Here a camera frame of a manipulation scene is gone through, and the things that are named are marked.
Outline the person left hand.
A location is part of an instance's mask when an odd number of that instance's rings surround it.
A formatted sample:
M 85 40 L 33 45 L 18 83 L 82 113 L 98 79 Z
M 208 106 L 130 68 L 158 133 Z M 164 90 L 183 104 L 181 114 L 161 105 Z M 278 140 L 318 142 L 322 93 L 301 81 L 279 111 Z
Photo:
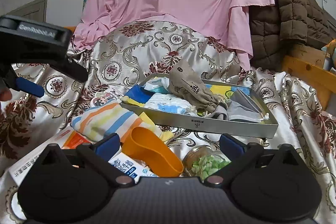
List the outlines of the person left hand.
M 1 90 L 0 92 L 0 101 L 1 102 L 6 102 L 6 101 L 10 101 L 12 99 L 12 93 L 10 91 L 10 89 L 5 88 L 3 90 Z

